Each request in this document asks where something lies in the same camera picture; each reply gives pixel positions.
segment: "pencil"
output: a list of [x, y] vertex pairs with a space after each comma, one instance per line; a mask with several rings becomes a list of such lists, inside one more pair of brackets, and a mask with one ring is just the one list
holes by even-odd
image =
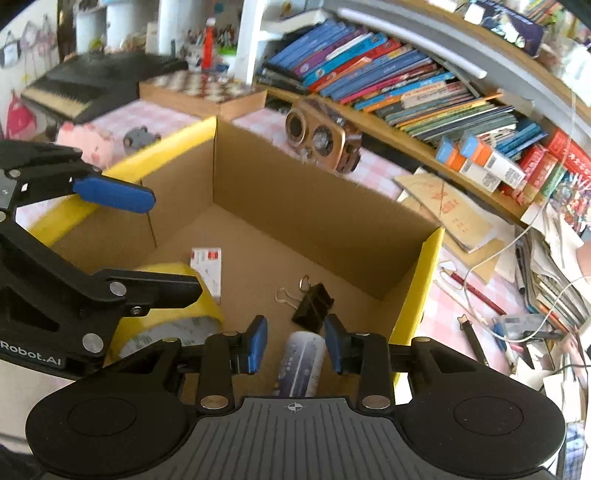
[[466, 284], [467, 291], [469, 291], [470, 293], [473, 293], [477, 298], [479, 298], [484, 303], [486, 303], [491, 309], [493, 309], [499, 315], [507, 315], [507, 312], [505, 310], [503, 310], [501, 307], [499, 307], [490, 298], [485, 297], [485, 295], [483, 293], [478, 291], [473, 285], [470, 285], [467, 281], [465, 281], [460, 275], [455, 273], [453, 270], [448, 270], [447, 268], [442, 268], [441, 270], [444, 271], [447, 275], [449, 275], [452, 279], [454, 279], [460, 285]]

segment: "pink bag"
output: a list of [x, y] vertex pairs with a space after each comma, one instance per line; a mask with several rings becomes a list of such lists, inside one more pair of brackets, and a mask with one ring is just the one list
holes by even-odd
[[8, 105], [6, 138], [9, 140], [30, 140], [37, 132], [37, 118], [12, 91], [12, 101]]

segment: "small box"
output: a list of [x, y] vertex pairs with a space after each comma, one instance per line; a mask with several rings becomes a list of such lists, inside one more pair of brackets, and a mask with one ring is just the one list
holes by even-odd
[[484, 167], [509, 187], [517, 188], [525, 177], [525, 172], [514, 162], [473, 135], [464, 135], [460, 145], [460, 153], [468, 160]]
[[139, 97], [201, 118], [234, 120], [265, 106], [267, 91], [242, 82], [180, 70], [140, 82]]
[[521, 180], [525, 178], [525, 172], [521, 170], [513, 161], [506, 156], [501, 155], [496, 150], [492, 151], [491, 156], [486, 161], [484, 168], [491, 172], [495, 177], [501, 179], [509, 187], [517, 188]]
[[201, 275], [209, 293], [219, 304], [222, 299], [222, 249], [193, 248], [190, 265]]
[[494, 192], [501, 184], [501, 179], [470, 160], [466, 160], [460, 173], [490, 193]]
[[466, 163], [466, 157], [460, 154], [455, 144], [447, 137], [443, 137], [439, 142], [439, 149], [435, 158], [440, 163], [445, 163], [453, 171], [460, 171]]

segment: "red book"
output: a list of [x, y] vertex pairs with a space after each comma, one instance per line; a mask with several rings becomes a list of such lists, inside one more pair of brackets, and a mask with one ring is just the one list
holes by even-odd
[[322, 78], [316, 80], [312, 85], [310, 85], [309, 90], [311, 92], [318, 92], [320, 89], [330, 85], [332, 82], [337, 81], [340, 78], [340, 74], [355, 66], [356, 64], [359, 64], [359, 68], [361, 68], [362, 66], [367, 65], [370, 61], [375, 60], [382, 55], [386, 55], [387, 53], [390, 53], [401, 46], [402, 44], [398, 40], [390, 38], [390, 40], [388, 40], [386, 43], [372, 48], [361, 55], [357, 55], [354, 59], [343, 63], [340, 67], [335, 68], [329, 74], [324, 75]]
[[523, 192], [523, 189], [529, 182], [530, 178], [532, 177], [535, 169], [540, 164], [542, 158], [546, 154], [547, 150], [540, 144], [534, 144], [530, 147], [530, 149], [521, 157], [521, 160], [517, 162], [517, 164], [521, 167], [521, 169], [525, 172], [525, 177], [519, 184], [516, 189], [512, 189], [508, 185], [502, 185], [499, 190], [504, 193], [505, 195], [509, 195], [514, 199], [517, 199], [519, 194]]
[[589, 160], [589, 156], [574, 141], [570, 142], [570, 148], [567, 152], [566, 145], [568, 141], [569, 136], [560, 128], [557, 128], [548, 143], [548, 151], [552, 153], [559, 162], [562, 162], [564, 154], [566, 153], [564, 166], [568, 171], [579, 173], [583, 177], [583, 180], [591, 180], [591, 160]]
[[405, 80], [411, 79], [411, 78], [416, 77], [418, 75], [422, 75], [423, 73], [432, 72], [436, 68], [437, 68], [437, 65], [435, 63], [433, 63], [431, 65], [425, 65], [423, 67], [418, 67], [416, 69], [412, 69], [409, 72], [401, 73], [400, 75], [396, 75], [395, 77], [392, 77], [388, 80], [384, 80], [383, 82], [374, 83], [373, 85], [370, 85], [367, 88], [364, 88], [358, 92], [355, 92], [352, 95], [349, 95], [348, 97], [342, 98], [341, 100], [339, 100], [339, 103], [342, 103], [344, 105], [346, 103], [352, 102], [353, 100], [356, 100], [359, 97], [362, 97], [363, 95], [373, 93], [373, 92], [380, 90], [384, 87], [389, 87], [390, 85], [396, 85], [399, 82], [403, 82]]

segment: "paper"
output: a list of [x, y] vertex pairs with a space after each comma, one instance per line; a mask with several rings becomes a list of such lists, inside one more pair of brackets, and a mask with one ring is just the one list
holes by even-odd
[[394, 180], [435, 215], [466, 252], [471, 253], [496, 237], [497, 230], [444, 180], [428, 173]]

